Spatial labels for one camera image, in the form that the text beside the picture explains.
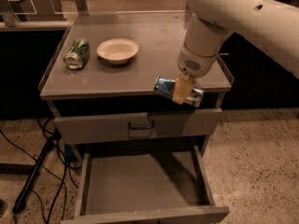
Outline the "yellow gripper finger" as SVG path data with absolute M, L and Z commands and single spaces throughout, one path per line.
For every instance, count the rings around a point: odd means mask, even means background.
M 195 82 L 196 79 L 191 75 L 180 75 L 177 77 L 172 100 L 182 105 L 191 94 Z

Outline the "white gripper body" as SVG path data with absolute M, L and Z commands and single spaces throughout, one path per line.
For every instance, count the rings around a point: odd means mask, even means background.
M 231 32 L 192 14 L 178 56 L 178 69 L 184 76 L 205 76 Z

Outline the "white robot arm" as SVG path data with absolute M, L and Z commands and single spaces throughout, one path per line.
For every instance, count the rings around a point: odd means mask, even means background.
M 232 53 L 227 107 L 297 106 L 299 12 L 275 0 L 187 0 L 192 12 L 178 56 L 183 79 L 207 74 L 220 48 Z

